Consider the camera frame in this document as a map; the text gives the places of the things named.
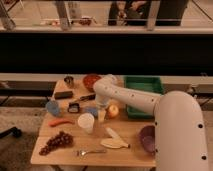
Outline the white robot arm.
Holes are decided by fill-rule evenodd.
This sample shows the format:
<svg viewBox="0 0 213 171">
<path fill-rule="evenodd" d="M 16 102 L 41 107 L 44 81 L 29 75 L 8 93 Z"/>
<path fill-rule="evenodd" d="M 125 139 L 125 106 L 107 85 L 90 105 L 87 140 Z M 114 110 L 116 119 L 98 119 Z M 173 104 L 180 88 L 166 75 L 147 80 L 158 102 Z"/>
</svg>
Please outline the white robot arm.
<svg viewBox="0 0 213 171">
<path fill-rule="evenodd" d="M 183 91 L 164 95 L 119 87 L 114 75 L 96 81 L 96 104 L 110 98 L 155 117 L 156 171 L 209 171 L 203 113 L 197 100 Z"/>
</svg>

